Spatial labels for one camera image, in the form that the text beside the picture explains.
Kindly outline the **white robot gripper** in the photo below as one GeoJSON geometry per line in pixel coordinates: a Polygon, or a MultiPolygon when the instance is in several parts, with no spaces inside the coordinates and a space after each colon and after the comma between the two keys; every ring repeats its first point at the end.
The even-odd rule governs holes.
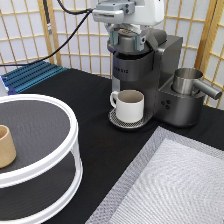
{"type": "Polygon", "coordinates": [[[116,30],[126,29],[135,33],[135,49],[144,49],[146,35],[142,30],[157,25],[164,19],[164,0],[92,0],[92,16],[110,32],[112,46],[118,44],[116,30]]]}

